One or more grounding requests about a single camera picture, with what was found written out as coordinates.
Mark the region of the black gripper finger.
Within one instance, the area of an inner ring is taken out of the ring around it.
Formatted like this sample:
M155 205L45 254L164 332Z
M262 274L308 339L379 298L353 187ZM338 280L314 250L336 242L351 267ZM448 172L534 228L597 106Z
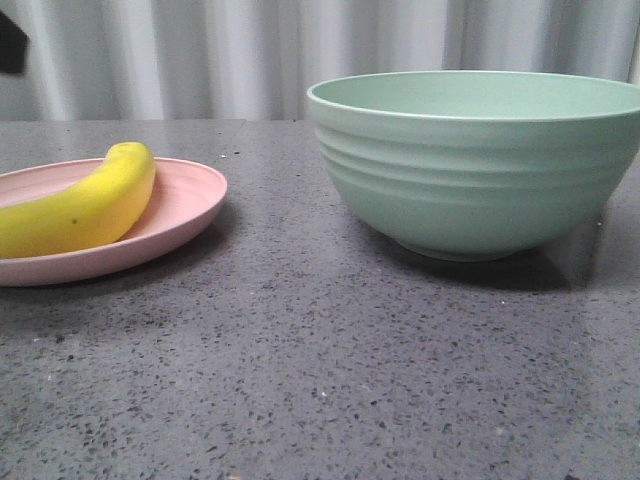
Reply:
M28 48L27 34L4 12L0 13L0 69L3 74L23 75Z

